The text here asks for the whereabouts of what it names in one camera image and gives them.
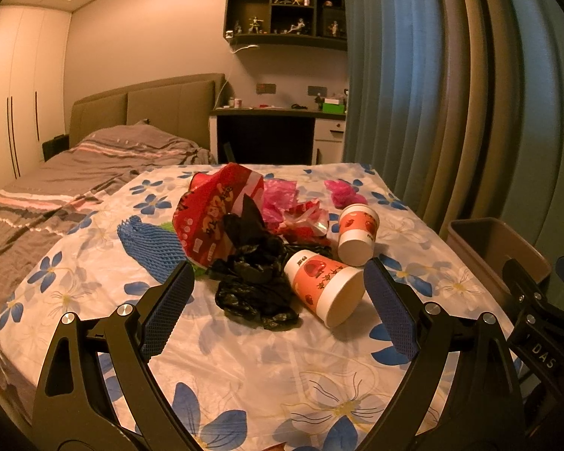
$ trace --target white wardrobe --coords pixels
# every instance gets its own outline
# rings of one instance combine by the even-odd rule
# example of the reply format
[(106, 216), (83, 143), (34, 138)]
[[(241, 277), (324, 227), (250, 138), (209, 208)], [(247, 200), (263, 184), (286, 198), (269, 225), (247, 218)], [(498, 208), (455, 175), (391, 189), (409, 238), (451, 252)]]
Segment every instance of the white wardrobe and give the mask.
[(65, 133), (63, 72), (71, 14), (0, 6), (0, 188), (42, 162)]

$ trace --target beige trash bin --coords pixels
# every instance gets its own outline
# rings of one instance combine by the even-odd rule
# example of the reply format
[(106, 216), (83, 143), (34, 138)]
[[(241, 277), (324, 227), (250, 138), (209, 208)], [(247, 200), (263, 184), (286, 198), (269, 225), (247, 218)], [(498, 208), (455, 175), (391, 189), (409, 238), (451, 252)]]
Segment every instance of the beige trash bin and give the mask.
[(502, 280), (502, 269), (516, 259), (537, 285), (552, 272), (552, 266), (508, 224), (495, 218), (468, 219), (449, 223), (447, 244), (493, 295), (503, 311), (515, 322), (518, 300)]

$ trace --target black plastic bag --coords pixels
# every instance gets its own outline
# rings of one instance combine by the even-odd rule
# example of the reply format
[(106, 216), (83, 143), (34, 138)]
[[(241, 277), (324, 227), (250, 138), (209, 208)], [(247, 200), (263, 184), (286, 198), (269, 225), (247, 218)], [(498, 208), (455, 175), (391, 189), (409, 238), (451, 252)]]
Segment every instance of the black plastic bag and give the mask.
[(217, 259), (209, 276), (220, 280), (215, 303), (220, 309), (257, 321), (268, 330), (288, 327), (299, 320), (290, 308), (294, 296), (284, 265), (293, 254), (303, 249), (332, 257), (329, 247), (285, 244), (269, 233), (253, 199), (243, 198), (242, 216), (228, 214), (224, 230), (235, 247), (226, 261)]

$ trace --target wall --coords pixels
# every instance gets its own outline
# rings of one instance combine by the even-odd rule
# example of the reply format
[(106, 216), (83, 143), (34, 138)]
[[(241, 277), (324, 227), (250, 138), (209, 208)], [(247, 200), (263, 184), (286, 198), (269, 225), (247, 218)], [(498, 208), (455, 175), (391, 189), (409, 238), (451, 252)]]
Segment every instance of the wall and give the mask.
[[(88, 95), (144, 81), (225, 73), (245, 106), (315, 108), (307, 86), (342, 92), (342, 51), (264, 45), (231, 54), (222, 37), (226, 0), (96, 0), (73, 14), (65, 59), (65, 118)], [(257, 95), (256, 83), (276, 83)]]

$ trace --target bed headboard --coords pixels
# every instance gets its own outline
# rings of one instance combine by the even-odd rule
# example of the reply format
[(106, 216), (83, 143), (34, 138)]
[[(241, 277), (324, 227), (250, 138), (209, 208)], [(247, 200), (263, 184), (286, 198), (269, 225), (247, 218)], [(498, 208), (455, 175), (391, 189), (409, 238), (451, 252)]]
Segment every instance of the bed headboard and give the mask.
[(149, 119), (158, 129), (209, 148), (209, 113), (224, 82), (223, 74), (192, 74), (82, 98), (71, 110), (69, 143), (74, 146), (99, 129)]

